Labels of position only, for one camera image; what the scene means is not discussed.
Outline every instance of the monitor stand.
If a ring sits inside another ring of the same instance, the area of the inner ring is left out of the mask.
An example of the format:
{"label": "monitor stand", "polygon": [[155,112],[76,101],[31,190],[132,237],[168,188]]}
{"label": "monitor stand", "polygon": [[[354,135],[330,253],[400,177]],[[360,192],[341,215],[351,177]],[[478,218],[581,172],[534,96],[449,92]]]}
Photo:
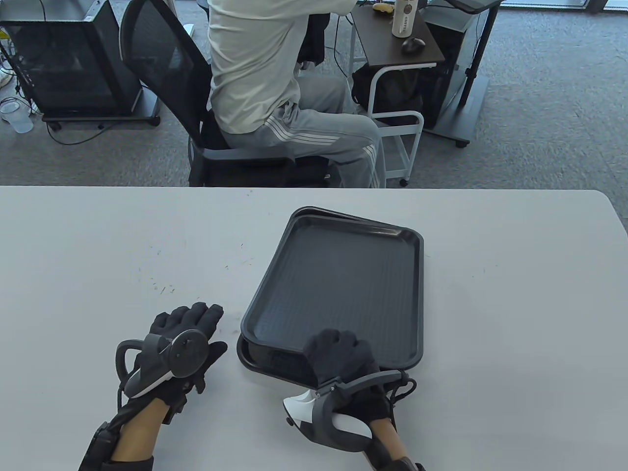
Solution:
{"label": "monitor stand", "polygon": [[478,77],[477,70],[480,67],[486,44],[489,42],[490,32],[493,29],[498,10],[499,3],[489,9],[477,51],[471,62],[471,67],[467,69],[467,80],[462,91],[456,94],[452,102],[441,113],[433,128],[423,129],[425,133],[455,141],[458,148],[467,147],[475,135],[475,125],[484,105],[486,90],[489,88],[489,79]]}

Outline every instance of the computer mouse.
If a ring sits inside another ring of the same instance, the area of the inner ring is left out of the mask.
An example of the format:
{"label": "computer mouse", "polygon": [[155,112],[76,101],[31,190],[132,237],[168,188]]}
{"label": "computer mouse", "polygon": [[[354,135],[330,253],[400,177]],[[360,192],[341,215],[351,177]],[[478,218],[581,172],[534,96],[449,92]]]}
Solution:
{"label": "computer mouse", "polygon": [[420,54],[425,49],[425,41],[420,38],[408,38],[401,45],[401,52],[404,54]]}

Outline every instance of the gray carpet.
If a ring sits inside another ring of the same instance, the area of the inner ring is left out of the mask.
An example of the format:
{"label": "gray carpet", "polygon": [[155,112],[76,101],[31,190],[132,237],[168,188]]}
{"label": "gray carpet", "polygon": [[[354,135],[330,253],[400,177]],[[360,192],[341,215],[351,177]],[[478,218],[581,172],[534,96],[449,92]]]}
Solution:
{"label": "gray carpet", "polygon": [[[114,0],[121,14],[125,0]],[[207,19],[180,1],[184,23],[207,53]],[[475,140],[465,149],[424,135],[413,188],[592,188],[604,192],[628,227],[628,15],[503,9],[480,72],[489,93]],[[327,30],[333,45],[335,20]],[[341,20],[338,60],[347,66],[349,25]],[[320,73],[340,75],[328,51]],[[6,96],[13,85],[0,91]],[[0,123],[0,185],[187,184],[186,134],[169,111],[153,129],[116,129],[63,147],[37,122],[18,136]],[[76,141],[93,129],[64,129]],[[397,187],[389,181],[390,187]]]}

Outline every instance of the black plastic tray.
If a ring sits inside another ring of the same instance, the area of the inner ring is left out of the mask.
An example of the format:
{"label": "black plastic tray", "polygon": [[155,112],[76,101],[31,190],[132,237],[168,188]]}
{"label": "black plastic tray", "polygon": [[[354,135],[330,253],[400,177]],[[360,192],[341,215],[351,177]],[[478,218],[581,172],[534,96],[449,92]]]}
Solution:
{"label": "black plastic tray", "polygon": [[242,363],[298,384],[311,385],[301,350],[323,328],[369,340],[383,369],[411,368],[423,355],[423,239],[320,208],[297,210],[241,327]]}

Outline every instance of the mesh chair back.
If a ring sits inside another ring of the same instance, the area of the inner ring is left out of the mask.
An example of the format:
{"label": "mesh chair back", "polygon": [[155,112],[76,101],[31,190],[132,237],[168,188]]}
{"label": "mesh chair back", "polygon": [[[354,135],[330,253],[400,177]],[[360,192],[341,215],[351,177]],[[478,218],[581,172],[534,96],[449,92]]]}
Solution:
{"label": "mesh chair back", "polygon": [[120,52],[202,146],[212,68],[163,0],[131,0],[120,26]]}

